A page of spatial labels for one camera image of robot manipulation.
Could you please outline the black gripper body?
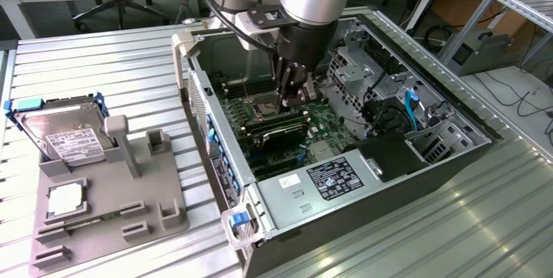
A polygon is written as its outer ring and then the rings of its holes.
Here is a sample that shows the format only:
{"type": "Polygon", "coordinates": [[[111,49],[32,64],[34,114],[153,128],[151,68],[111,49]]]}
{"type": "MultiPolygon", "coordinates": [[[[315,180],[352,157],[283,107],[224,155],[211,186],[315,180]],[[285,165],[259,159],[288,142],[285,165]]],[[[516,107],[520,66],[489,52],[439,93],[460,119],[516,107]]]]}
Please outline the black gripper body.
{"type": "Polygon", "coordinates": [[[279,29],[277,53],[283,59],[315,69],[324,59],[339,20],[327,25],[297,23],[279,29]]]}

